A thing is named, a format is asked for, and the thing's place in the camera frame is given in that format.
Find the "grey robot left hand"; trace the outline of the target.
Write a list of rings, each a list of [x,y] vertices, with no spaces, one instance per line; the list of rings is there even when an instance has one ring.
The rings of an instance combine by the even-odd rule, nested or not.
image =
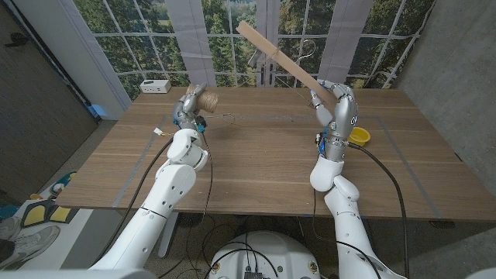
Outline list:
[[[206,84],[190,84],[185,95],[175,104],[172,112],[173,122],[179,129],[194,129],[203,133],[204,120],[197,120],[201,110],[209,111]]]

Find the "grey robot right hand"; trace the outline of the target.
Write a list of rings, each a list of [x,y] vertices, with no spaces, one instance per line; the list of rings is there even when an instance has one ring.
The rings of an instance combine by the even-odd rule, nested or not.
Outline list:
[[[340,140],[347,140],[357,121],[357,100],[353,89],[348,85],[323,79],[317,82],[330,90],[337,99],[334,115],[325,108],[318,95],[311,90],[312,105],[316,110],[317,120],[323,127],[330,128],[331,134]]]

